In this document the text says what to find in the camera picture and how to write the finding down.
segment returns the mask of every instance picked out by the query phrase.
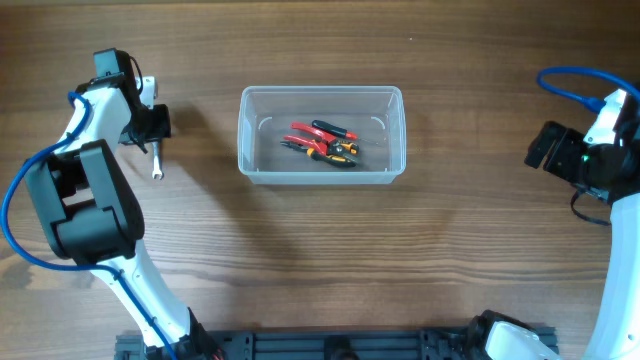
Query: wire cutter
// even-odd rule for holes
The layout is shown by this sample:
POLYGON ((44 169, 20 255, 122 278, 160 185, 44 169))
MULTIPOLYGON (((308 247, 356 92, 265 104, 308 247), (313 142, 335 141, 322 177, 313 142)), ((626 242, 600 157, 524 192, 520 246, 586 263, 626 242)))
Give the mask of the wire cutter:
POLYGON ((320 140, 309 139, 298 135, 286 135, 281 144, 301 152, 306 152, 314 160, 322 160, 334 166, 353 167, 360 163, 356 156, 360 148, 356 143, 339 140, 337 137, 316 129, 307 124, 294 122, 294 130, 300 130, 315 135, 320 140))

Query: white plastic container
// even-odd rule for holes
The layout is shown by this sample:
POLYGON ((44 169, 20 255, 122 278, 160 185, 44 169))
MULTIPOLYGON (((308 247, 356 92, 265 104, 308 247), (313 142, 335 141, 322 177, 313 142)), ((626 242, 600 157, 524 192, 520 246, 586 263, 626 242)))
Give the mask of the white plastic container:
POLYGON ((238 167, 254 184, 389 184, 406 166, 402 93, 393 86, 251 86, 242 93, 238 167), (323 120, 379 145, 357 141, 361 164, 337 168, 280 144, 311 134, 294 121, 323 120))

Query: blue cable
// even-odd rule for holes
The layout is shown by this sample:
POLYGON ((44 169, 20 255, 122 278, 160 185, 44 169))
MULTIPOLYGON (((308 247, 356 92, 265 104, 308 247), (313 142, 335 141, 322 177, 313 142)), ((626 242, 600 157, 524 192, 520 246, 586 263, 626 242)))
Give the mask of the blue cable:
POLYGON ((127 294, 129 299, 131 299, 131 302, 135 305, 138 311, 140 311, 140 314, 142 314, 142 317, 144 317, 145 321, 156 332, 160 340, 162 340, 162 343, 164 344, 164 347, 167 349, 167 352, 169 353, 169 355, 171 356, 171 359, 178 360, 178 356, 176 355, 175 351, 171 347, 171 344, 169 344, 169 341, 164 336, 164 334, 162 333, 158 325, 155 323, 154 319, 142 307, 142 304, 135 297, 135 295, 129 288, 129 285, 127 285, 127 282, 124 280, 124 278, 121 276, 118 270, 105 265, 79 265, 79 266, 58 265, 58 264, 52 264, 50 262, 40 260, 37 257, 31 255, 29 252, 27 252, 22 246, 20 246, 20 244, 18 244, 16 239, 13 237, 13 234, 11 234, 11 230, 9 229, 9 203, 11 202, 11 198, 13 198, 13 195, 16 192, 18 185, 20 184, 20 181, 22 181, 22 179, 26 175, 29 168, 31 168, 33 165, 46 159, 46 157, 52 152, 54 152, 56 149, 59 149, 61 147, 67 146, 70 143, 72 143, 78 137, 78 135, 82 132, 82 130, 84 130, 85 125, 89 121, 89 117, 91 115, 91 104, 89 103, 89 101, 75 92, 69 92, 68 99, 72 107, 75 107, 73 104, 74 99, 79 100, 84 105, 85 112, 84 112, 84 115, 82 116, 82 120, 80 120, 80 122, 78 123, 78 126, 76 126, 73 132, 67 133, 67 137, 64 140, 61 140, 56 144, 53 144, 39 151, 37 154, 35 154, 33 157, 27 160, 27 162, 24 165, 22 165, 22 167, 20 168, 20 171, 18 171, 18 174, 16 175, 16 177, 11 181, 11 184, 9 185, 9 189, 7 190, 7 193, 4 196, 4 200, 2 201, 2 212, 0 212, 0 221, 2 222, 2 231, 4 232, 4 236, 9 242, 9 245, 11 246, 11 248, 18 255, 22 256, 28 262, 34 265, 43 267, 45 269, 56 270, 56 271, 104 270, 111 273, 111 275, 113 275, 114 280, 118 281, 120 286, 122 286, 122 290, 124 290, 124 292, 127 294))
POLYGON ((567 90, 559 89, 555 86, 549 85, 547 82, 543 80, 545 76, 553 75, 553 74, 583 75, 583 76, 590 76, 590 77, 606 80, 608 82, 611 82, 617 85, 620 89, 626 91, 629 95, 633 96, 636 99, 636 101, 640 102, 640 91, 638 91, 638 89, 635 86, 621 79, 620 77, 605 71, 579 67, 579 66, 558 66, 558 67, 551 67, 548 69, 544 69, 540 71, 540 73, 538 73, 538 77, 536 81, 538 82, 538 85, 540 85, 541 88, 551 92, 552 94, 560 95, 560 96, 566 97, 567 99, 577 101, 582 105, 584 105, 584 107, 586 107, 587 109, 595 113, 599 113, 600 110, 602 110, 602 108, 606 104, 604 100, 598 99, 596 97, 586 97, 586 96, 574 94, 567 90))

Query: black cable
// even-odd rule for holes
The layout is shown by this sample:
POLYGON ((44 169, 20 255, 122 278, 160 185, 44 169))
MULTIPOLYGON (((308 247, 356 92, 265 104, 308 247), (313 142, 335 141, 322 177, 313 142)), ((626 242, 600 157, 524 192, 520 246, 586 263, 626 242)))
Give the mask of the black cable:
POLYGON ((573 212, 573 214, 577 217, 579 217, 580 219, 586 221, 586 222, 590 222, 592 224, 596 224, 596 225, 602 225, 602 226, 611 226, 611 223, 606 221, 606 220, 600 220, 600 219, 596 219, 596 218, 592 218, 590 216, 586 216, 581 214, 580 212, 578 212, 578 210, 576 210, 576 208, 574 207, 576 200, 578 200, 578 198, 584 194, 584 191, 582 190, 576 190, 576 193, 573 194, 573 196, 571 197, 571 211, 573 212))
POLYGON ((136 65, 136 70, 138 70, 138 78, 140 78, 140 89, 138 89, 138 95, 140 95, 142 94, 142 89, 144 89, 144 81, 142 81, 142 71, 140 71, 140 66, 138 66, 136 58, 131 55, 129 55, 129 58, 131 58, 131 61, 133 61, 133 63, 136 65))

